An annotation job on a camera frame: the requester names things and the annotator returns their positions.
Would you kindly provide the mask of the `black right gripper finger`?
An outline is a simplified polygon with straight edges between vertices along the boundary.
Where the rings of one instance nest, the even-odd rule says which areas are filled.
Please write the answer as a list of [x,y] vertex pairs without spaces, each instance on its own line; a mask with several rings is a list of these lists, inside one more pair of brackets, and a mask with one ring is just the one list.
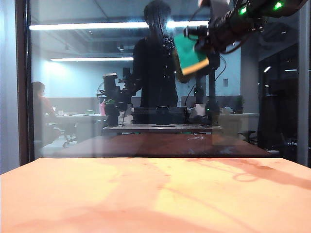
[[201,25],[197,27],[187,26],[183,29],[183,36],[190,37],[191,35],[202,37],[208,35],[208,27],[207,25]]
[[208,38],[200,38],[196,41],[194,50],[198,52],[212,52],[212,45]]

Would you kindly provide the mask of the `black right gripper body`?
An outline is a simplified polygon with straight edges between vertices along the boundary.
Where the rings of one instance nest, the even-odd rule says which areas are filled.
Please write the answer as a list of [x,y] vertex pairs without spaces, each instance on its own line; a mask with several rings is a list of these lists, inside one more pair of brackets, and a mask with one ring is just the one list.
[[208,38],[212,50],[225,52],[226,47],[235,41],[243,41],[253,31],[261,31],[264,18],[252,16],[246,9],[231,10],[224,16],[216,18],[208,25]]

